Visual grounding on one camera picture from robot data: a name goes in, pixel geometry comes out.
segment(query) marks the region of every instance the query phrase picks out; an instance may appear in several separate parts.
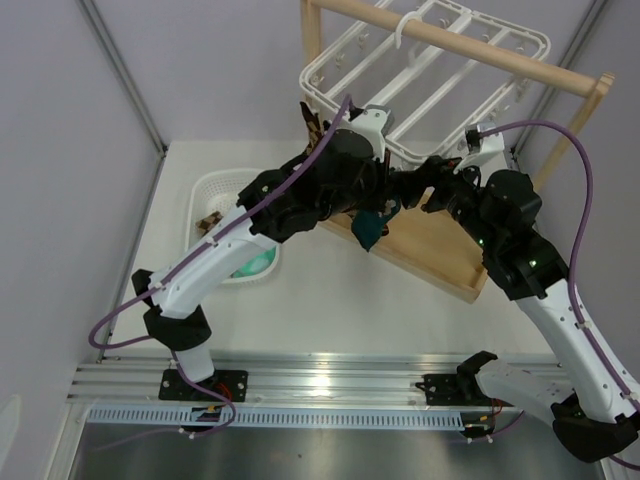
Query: white hook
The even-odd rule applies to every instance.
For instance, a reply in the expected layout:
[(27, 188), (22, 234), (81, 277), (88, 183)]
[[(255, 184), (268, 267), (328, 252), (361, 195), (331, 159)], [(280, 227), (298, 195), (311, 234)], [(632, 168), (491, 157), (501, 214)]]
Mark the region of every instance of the white hook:
[(405, 25), (409, 20), (422, 20), (422, 15), (418, 12), (409, 12), (404, 17), (400, 19), (398, 25), (396, 25), (396, 31), (394, 33), (396, 39), (396, 50), (400, 48), (402, 44), (402, 30), (404, 30)]

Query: wooden dowel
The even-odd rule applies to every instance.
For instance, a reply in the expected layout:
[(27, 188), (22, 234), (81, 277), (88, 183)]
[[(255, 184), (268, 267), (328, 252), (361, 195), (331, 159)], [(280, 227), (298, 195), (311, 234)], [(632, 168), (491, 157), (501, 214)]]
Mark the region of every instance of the wooden dowel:
[[(309, 1), (317, 7), (362, 20), (391, 32), (395, 31), (402, 18), (402, 15), (359, 0)], [(449, 32), (418, 20), (409, 20), (402, 34), (581, 97), (588, 97), (598, 82), (587, 75), (549, 65), (511, 50), (487, 45), (480, 40)]]
[[(598, 108), (602, 99), (609, 92), (609, 88), (613, 85), (614, 80), (615, 77), (612, 73), (605, 73), (600, 77), (600, 80), (598, 80), (598, 83), (591, 91), (591, 94), (583, 100), (582, 105), (580, 105), (580, 108), (576, 111), (569, 125), (567, 125), (567, 128), (571, 130), (571, 133), (574, 133), (575, 135), (580, 133), (593, 112)], [(562, 156), (566, 153), (567, 148), (569, 148), (570, 145), (571, 142), (569, 142), (564, 135), (561, 135), (560, 138), (558, 138), (558, 141), (553, 146), (551, 153), (549, 153), (549, 156), (542, 165), (542, 168), (533, 180), (533, 188), (536, 191), (540, 190), (547, 183), (555, 169), (558, 168)]]
[(305, 65), (308, 65), (322, 52), (322, 11), (310, 0), (300, 0), (300, 16)]

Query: metal pole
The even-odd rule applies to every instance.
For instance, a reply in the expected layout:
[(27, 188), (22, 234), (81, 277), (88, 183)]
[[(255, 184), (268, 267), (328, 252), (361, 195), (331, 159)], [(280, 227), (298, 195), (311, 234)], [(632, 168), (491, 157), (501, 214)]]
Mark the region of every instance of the metal pole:
[(104, 23), (102, 15), (100, 15), (100, 11), (98, 10), (94, 0), (76, 0), (76, 4), (89, 24), (89, 28), (91, 28), (91, 31), (95, 35), (98, 45), (100, 45), (107, 62), (113, 69), (120, 86), (129, 100), (131, 107), (135, 111), (136, 116), (147, 132), (153, 146), (160, 155), (164, 156), (167, 147), (160, 137), (160, 133), (156, 128), (153, 118), (151, 118), (149, 109), (144, 103), (142, 96), (133, 81), (133, 77), (129, 73), (129, 70), (124, 63), (124, 60), (122, 59), (122, 56), (113, 41), (113, 37), (109, 33), (109, 29)]
[[(122, 274), (119, 277), (120, 282), (118, 283), (118, 288), (116, 290), (115, 298), (113, 299), (113, 302), (111, 304), (111, 310), (117, 308), (122, 303), (122, 300), (124, 299), (124, 294), (127, 291), (127, 285), (129, 285), (129, 272), (131, 272), (131, 269), (133, 268), (133, 262), (136, 259), (136, 254), (138, 253), (138, 247), (140, 246), (140, 240), (142, 240), (144, 226), (147, 223), (147, 218), (149, 217), (149, 212), (151, 211), (151, 204), (153, 203), (153, 197), (155, 196), (156, 189), (158, 188), (158, 182), (160, 181), (160, 175), (162, 173), (163, 167), (164, 167), (164, 153), (162, 154), (161, 157), (158, 158), (158, 161), (156, 163), (156, 167), (155, 167), (156, 171), (154, 172), (153, 180), (151, 181), (151, 185), (147, 193), (147, 198), (145, 200), (142, 216), (140, 217), (140, 222), (136, 227), (136, 234), (133, 240), (133, 244), (131, 245), (131, 248), (127, 252), (127, 260), (125, 262)], [(102, 335), (100, 338), (100, 341), (102, 343), (108, 343), (109, 336), (111, 335), (111, 332), (113, 331), (113, 327), (115, 326), (115, 323), (117, 321), (118, 321), (117, 318), (114, 319), (111, 323), (109, 323), (109, 325), (107, 325), (106, 328), (103, 329)], [(104, 349), (98, 352), (98, 355), (96, 357), (97, 362), (100, 362), (102, 360), (102, 358), (104, 357), (104, 353), (105, 353)]]
[[(569, 70), (575, 66), (612, 3), (613, 0), (593, 0), (558, 66)], [(547, 86), (537, 102), (537, 107), (529, 118), (544, 118), (549, 113), (559, 93), (560, 91), (557, 88)], [(522, 130), (512, 150), (515, 159), (520, 156), (527, 142), (533, 138), (535, 131), (534, 127), (526, 127)]]

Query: white cable clip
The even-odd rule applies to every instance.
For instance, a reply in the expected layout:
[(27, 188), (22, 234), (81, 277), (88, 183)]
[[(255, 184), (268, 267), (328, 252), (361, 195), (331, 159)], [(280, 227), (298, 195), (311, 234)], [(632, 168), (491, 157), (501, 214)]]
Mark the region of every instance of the white cable clip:
[(638, 400), (640, 399), (640, 396), (638, 395), (638, 392), (631, 392), (629, 395), (621, 395), (622, 398), (624, 398), (625, 400)]
[(396, 31), (394, 32), (394, 37), (396, 39), (396, 50), (400, 49), (400, 45), (402, 45), (402, 30), (404, 30), (405, 25), (409, 20), (420, 20), (422, 21), (422, 15), (418, 12), (409, 12), (404, 17), (400, 19), (398, 25), (396, 25)]

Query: black bracket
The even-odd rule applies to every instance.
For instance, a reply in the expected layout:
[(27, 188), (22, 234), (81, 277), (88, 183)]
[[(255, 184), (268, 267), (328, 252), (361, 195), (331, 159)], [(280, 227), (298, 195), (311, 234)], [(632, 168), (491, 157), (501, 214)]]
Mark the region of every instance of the black bracket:
[(491, 399), (482, 393), (470, 397), (458, 385), (455, 373), (429, 373), (416, 388), (425, 394), (427, 405), (434, 407), (491, 407)]
[[(247, 395), (249, 373), (246, 370), (216, 370), (216, 373), (198, 385), (229, 398), (233, 403), (243, 403)], [(160, 400), (179, 402), (217, 401), (211, 395), (196, 390), (186, 384), (177, 370), (168, 369), (162, 374)]]

